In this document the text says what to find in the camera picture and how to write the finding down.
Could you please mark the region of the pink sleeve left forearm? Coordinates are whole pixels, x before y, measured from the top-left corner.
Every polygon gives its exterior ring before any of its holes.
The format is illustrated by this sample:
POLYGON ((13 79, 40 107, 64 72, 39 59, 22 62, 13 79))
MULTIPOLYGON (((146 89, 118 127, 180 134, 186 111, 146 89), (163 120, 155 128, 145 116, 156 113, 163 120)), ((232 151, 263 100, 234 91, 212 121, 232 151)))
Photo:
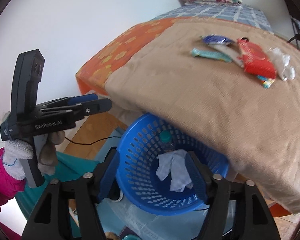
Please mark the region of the pink sleeve left forearm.
POLYGON ((25 179, 16 180, 10 176, 3 165, 4 148, 0 149, 0 211, 1 206, 13 199, 18 192, 25 189, 25 179))

